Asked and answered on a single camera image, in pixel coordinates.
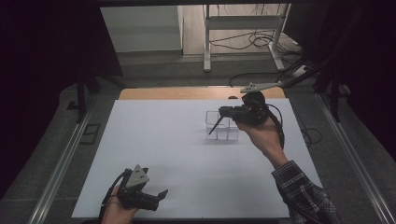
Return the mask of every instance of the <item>white board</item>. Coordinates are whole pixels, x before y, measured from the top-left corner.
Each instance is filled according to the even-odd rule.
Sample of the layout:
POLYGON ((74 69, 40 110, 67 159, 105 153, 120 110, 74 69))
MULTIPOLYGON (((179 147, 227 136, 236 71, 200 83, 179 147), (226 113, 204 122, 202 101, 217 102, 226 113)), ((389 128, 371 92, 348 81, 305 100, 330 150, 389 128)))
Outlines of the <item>white board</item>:
MULTIPOLYGON (((321 186, 288 99, 268 99, 283 116, 285 153, 321 186)), ((288 217, 271 163, 244 132, 237 141, 207 140, 205 113, 240 100, 116 101, 72 217, 98 217, 107 189, 125 168, 148 167, 143 188, 169 189, 144 218, 288 217)))

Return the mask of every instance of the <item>white wall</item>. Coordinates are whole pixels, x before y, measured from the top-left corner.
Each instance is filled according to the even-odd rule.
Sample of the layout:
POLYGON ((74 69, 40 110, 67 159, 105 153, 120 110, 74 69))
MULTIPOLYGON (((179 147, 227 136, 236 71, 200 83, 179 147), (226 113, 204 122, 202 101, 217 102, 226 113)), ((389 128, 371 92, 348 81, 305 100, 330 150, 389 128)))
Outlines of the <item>white wall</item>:
POLYGON ((176 6, 101 10, 116 52, 181 49, 176 6))

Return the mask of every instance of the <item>white desk leg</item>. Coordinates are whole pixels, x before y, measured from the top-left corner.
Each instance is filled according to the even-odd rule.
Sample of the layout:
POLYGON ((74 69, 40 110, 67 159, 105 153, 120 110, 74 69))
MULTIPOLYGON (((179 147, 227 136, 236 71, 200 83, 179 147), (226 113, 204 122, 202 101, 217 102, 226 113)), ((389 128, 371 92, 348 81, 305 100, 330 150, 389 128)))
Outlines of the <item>white desk leg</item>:
POLYGON ((282 29, 283 29, 283 24, 285 23, 285 19, 286 19, 286 14, 288 13, 288 8, 289 8, 289 4, 286 4, 283 8, 283 11, 280 15, 280 19, 274 34, 274 41, 271 42, 268 46, 268 48, 271 51, 271 55, 274 58, 275 64, 276 64, 276 68, 278 71, 284 71, 285 70, 285 66, 282 63, 282 59, 279 56, 279 52, 277 51, 277 42, 279 41, 279 37, 280 37, 280 33, 282 33, 282 29))
POLYGON ((210 72, 210 43, 209 43, 209 14, 210 5, 206 5, 206 17, 205 17, 205 50, 204 50, 204 71, 210 72))

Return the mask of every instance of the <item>white desk frame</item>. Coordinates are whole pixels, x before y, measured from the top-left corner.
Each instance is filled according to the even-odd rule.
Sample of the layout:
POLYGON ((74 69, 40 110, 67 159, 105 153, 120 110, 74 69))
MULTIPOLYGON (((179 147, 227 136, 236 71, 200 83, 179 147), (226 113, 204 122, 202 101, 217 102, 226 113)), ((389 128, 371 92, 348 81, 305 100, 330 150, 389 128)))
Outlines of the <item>white desk frame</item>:
POLYGON ((285 66, 277 51, 277 43, 285 23, 290 4, 285 4, 280 15, 263 16, 210 16, 210 5, 206 5, 205 16, 205 50, 204 71, 210 72, 210 42, 211 30, 247 30, 247 29, 275 29, 274 41, 268 48, 273 56, 278 71, 284 71, 285 66))

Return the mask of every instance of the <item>desk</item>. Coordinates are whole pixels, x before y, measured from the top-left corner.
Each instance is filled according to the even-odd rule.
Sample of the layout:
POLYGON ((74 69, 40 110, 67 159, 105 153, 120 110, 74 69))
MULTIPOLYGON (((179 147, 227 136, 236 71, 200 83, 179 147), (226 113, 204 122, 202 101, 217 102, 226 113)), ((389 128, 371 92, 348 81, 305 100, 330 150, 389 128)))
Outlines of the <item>desk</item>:
MULTIPOLYGON (((125 168, 138 163, 149 168, 144 192, 169 189, 169 193, 156 212, 142 210, 137 218, 288 217, 271 176, 271 163, 245 133, 239 132, 237 140, 205 139, 205 112, 241 105, 239 91, 226 87, 124 90, 113 106, 73 217, 97 217, 107 188, 125 168), (239 99, 227 100, 230 95, 239 99)), ((280 88, 264 94, 282 112, 286 154, 321 186, 289 100, 280 88)))

